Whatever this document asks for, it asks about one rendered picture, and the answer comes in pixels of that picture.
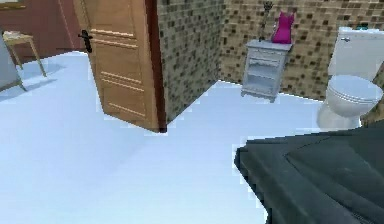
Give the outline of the brown wooden room door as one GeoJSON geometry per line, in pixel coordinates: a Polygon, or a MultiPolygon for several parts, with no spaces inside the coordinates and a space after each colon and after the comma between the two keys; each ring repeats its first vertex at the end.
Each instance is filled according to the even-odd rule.
{"type": "Polygon", "coordinates": [[[93,51],[86,52],[103,112],[153,132],[165,132],[161,74],[154,60],[157,47],[151,43],[153,3],[73,0],[73,5],[80,33],[86,30],[92,36],[93,51]]]}

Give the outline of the grey small cabinet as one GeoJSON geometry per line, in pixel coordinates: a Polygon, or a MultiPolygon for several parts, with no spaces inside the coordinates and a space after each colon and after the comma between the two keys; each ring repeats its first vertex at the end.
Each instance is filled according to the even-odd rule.
{"type": "Polygon", "coordinates": [[[246,47],[241,96],[264,98],[273,103],[280,91],[282,74],[292,44],[254,39],[246,47]]]}

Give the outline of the dark grey candle holder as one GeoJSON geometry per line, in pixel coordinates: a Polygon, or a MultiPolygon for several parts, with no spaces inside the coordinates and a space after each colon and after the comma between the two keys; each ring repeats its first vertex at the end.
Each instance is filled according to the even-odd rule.
{"type": "Polygon", "coordinates": [[[266,28],[267,20],[269,17],[269,13],[273,8],[273,6],[274,6],[274,3],[272,1],[263,2],[264,12],[263,12],[263,19],[260,26],[260,31],[259,31],[259,41],[263,41],[265,39],[265,28],[266,28]]]}

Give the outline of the magenta bottle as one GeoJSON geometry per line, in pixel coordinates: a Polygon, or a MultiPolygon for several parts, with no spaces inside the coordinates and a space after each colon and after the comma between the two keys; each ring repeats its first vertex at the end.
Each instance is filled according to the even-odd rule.
{"type": "Polygon", "coordinates": [[[292,25],[295,20],[294,13],[280,12],[277,29],[272,37],[273,43],[290,44],[292,25]]]}

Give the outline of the dark grey bathtub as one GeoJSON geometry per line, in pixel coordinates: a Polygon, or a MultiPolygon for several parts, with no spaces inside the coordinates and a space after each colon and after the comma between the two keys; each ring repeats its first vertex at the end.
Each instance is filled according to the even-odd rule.
{"type": "Polygon", "coordinates": [[[249,140],[234,165],[266,209],[265,224],[384,224],[384,120],[249,140]]]}

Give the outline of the white toilet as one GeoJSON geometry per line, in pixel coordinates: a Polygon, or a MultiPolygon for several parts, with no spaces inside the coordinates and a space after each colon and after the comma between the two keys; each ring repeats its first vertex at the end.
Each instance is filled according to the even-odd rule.
{"type": "Polygon", "coordinates": [[[317,113],[321,130],[348,130],[361,125],[361,117],[384,95],[373,83],[383,62],[384,31],[338,29],[327,70],[326,97],[317,113]]]}

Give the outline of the tan wooden side table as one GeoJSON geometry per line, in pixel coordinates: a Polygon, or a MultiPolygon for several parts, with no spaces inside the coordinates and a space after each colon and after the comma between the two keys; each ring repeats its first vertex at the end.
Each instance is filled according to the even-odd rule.
{"type": "Polygon", "coordinates": [[[16,53],[15,46],[28,43],[30,45],[30,48],[33,52],[34,57],[36,58],[36,61],[39,65],[39,68],[40,68],[42,75],[44,77],[47,76],[46,71],[45,71],[43,64],[41,62],[40,56],[39,56],[37,49],[35,47],[32,35],[23,34],[19,31],[4,31],[2,34],[2,37],[4,39],[6,46],[11,50],[11,53],[13,54],[13,56],[17,62],[17,65],[21,69],[23,69],[23,65],[20,61],[20,58],[18,57],[18,55],[16,53]]]}

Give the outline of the grey chair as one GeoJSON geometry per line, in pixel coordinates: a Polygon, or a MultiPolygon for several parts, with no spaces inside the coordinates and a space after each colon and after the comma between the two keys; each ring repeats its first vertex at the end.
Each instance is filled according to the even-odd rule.
{"type": "Polygon", "coordinates": [[[14,86],[19,86],[22,90],[26,91],[5,44],[5,40],[0,34],[0,92],[14,86]]]}

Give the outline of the framed wall picture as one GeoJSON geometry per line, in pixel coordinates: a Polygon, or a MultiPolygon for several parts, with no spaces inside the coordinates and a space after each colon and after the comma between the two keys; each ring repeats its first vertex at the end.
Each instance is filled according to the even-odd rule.
{"type": "Polygon", "coordinates": [[[0,10],[15,10],[24,8],[24,0],[0,0],[0,10]]]}

